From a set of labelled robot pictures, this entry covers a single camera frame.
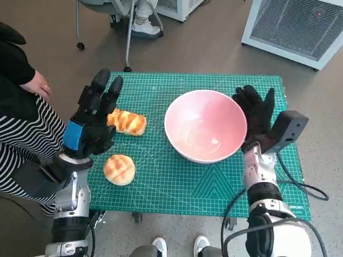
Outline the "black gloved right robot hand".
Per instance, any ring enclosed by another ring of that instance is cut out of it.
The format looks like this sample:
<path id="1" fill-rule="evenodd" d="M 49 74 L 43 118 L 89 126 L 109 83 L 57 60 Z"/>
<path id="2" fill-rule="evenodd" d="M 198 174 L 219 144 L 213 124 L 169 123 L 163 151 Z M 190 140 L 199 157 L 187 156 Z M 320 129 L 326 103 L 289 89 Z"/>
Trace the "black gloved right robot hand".
<path id="1" fill-rule="evenodd" d="M 272 146 L 269 133 L 275 104 L 274 88 L 270 88 L 263 99 L 251 85 L 237 87 L 232 99 L 241 107 L 247 120 L 242 152 L 246 153 L 257 144 L 262 153 L 266 152 Z"/>

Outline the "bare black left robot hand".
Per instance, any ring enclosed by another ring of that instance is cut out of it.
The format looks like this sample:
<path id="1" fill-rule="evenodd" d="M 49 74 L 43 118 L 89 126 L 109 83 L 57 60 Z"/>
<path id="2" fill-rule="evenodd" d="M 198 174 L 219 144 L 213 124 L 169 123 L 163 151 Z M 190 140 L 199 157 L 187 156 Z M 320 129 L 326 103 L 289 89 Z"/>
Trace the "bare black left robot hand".
<path id="1" fill-rule="evenodd" d="M 122 76 L 108 90 L 110 70 L 101 69 L 78 100 L 78 109 L 68 121 L 63 137 L 64 152 L 71 158 L 82 159 L 106 152 L 113 145 L 116 126 L 107 124 L 107 116 L 116 108 L 123 86 Z"/>

